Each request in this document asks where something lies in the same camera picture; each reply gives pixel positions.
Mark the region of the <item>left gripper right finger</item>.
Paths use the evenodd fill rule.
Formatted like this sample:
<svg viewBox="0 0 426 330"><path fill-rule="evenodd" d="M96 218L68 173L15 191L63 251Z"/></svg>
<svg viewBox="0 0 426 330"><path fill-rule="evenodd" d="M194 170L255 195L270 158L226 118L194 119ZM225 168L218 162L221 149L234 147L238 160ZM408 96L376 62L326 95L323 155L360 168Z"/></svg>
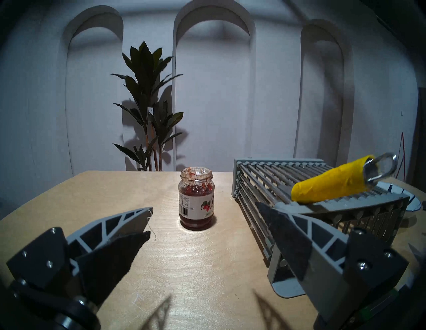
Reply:
<svg viewBox="0 0 426 330"><path fill-rule="evenodd" d="M256 202L275 246L316 308L314 328L381 328L395 311L408 261L364 229Z"/></svg>

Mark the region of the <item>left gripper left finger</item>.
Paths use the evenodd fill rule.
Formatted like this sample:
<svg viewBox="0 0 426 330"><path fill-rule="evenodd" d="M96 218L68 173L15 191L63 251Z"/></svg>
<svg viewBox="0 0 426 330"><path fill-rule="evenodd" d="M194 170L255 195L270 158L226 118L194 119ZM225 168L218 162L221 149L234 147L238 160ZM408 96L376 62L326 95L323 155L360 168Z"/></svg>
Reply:
<svg viewBox="0 0 426 330"><path fill-rule="evenodd" d="M129 272L150 231L152 207L126 211L90 222L65 237L51 227L7 261L15 280L32 289L101 306Z"/></svg>

